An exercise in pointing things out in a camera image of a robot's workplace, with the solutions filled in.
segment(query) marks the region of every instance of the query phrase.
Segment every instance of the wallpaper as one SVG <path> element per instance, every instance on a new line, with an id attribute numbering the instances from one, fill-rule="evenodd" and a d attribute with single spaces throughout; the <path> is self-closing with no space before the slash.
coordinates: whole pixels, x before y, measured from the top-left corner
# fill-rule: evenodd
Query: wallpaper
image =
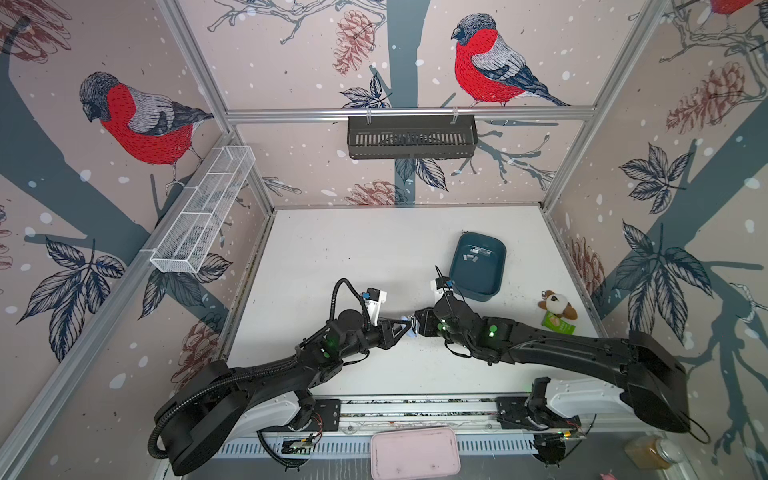
<path id="1" fill-rule="evenodd" d="M 200 0 L 183 7 L 229 109 L 405 108 L 593 104 L 643 3 Z M 379 95 L 369 90 L 375 76 Z"/>
<path id="2" fill-rule="evenodd" d="M 217 358 L 264 221 L 246 187 L 199 273 L 148 275 L 19 478 L 151 477 L 159 464 L 147 454 L 154 413 Z"/>
<path id="3" fill-rule="evenodd" d="M 672 5 L 552 216 L 608 334 L 687 368 L 700 478 L 765 479 L 768 2 Z"/>
<path id="4" fill-rule="evenodd" d="M 219 137 L 154 2 L 0 2 L 0 439 Z"/>
<path id="5" fill-rule="evenodd" d="M 478 122 L 470 159 L 354 160 L 346 122 L 242 124 L 276 207 L 537 202 L 581 121 Z M 301 137 L 295 136 L 301 131 Z"/>

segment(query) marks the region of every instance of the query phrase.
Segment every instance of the white wire mesh basket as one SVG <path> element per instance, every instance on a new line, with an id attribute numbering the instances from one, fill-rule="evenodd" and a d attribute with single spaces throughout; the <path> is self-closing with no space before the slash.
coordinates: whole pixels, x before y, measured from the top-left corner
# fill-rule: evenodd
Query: white wire mesh basket
<path id="1" fill-rule="evenodd" d="M 200 269 L 254 161 L 250 147 L 221 149 L 152 254 L 150 261 L 159 271 L 196 273 Z"/>

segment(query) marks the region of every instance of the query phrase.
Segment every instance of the white tabletop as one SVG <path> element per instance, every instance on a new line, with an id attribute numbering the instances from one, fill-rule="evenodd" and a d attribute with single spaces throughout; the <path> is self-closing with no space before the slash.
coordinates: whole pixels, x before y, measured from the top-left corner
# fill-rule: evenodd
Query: white tabletop
<path id="1" fill-rule="evenodd" d="M 385 290 L 382 315 L 399 318 L 434 305 L 435 265 L 448 275 L 462 231 L 496 237 L 507 247 L 502 288 L 488 302 L 467 300 L 481 316 L 540 326 L 542 290 L 566 296 L 578 312 L 575 334 L 597 336 L 536 207 L 435 207 L 280 210 L 227 363 L 253 366 L 289 356 L 328 318 L 341 277 L 358 292 Z M 342 287 L 336 306 L 358 310 Z M 405 337 L 390 350 L 344 367 L 315 395 L 524 392 L 533 379 L 579 378 L 542 365 L 488 366 L 445 350 L 442 339 Z"/>

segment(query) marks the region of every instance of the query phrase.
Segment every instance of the wire basket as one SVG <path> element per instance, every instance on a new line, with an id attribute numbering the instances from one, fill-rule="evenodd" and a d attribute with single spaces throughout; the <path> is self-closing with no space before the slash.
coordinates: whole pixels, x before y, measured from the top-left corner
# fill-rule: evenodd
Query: wire basket
<path id="1" fill-rule="evenodd" d="M 349 157 L 469 158 L 475 154 L 478 129 L 474 115 L 350 117 Z"/>
<path id="2" fill-rule="evenodd" d="M 200 269 L 254 161 L 250 147 L 221 149 L 152 254 L 150 261 L 159 271 L 196 273 Z"/>

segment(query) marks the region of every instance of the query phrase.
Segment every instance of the pink plastic lid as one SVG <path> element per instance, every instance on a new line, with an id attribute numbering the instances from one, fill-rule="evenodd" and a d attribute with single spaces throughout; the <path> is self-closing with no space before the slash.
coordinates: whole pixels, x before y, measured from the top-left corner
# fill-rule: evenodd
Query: pink plastic lid
<path id="1" fill-rule="evenodd" d="M 382 432 L 371 439 L 374 480 L 445 477 L 461 469 L 456 434 L 449 427 Z"/>

